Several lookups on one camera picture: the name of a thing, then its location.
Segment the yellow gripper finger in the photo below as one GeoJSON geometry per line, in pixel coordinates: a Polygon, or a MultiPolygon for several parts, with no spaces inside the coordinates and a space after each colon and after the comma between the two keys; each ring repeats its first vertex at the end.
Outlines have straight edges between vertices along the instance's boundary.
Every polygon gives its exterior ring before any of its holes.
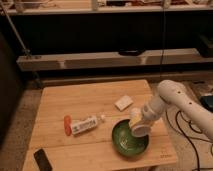
{"type": "Polygon", "coordinates": [[[141,121],[142,115],[141,115],[141,109],[140,108],[133,108],[130,111],[130,121],[129,126],[133,127],[137,123],[141,121]]]}

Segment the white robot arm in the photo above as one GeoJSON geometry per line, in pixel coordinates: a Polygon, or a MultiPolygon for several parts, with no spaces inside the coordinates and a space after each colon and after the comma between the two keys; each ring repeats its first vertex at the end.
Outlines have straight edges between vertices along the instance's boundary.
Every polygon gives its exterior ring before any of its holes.
{"type": "Polygon", "coordinates": [[[182,83],[163,80],[157,86],[157,93],[141,108],[130,113],[129,128],[134,137],[143,137],[159,120],[169,105],[183,111],[197,127],[213,142],[213,114],[193,101],[182,83]]]}

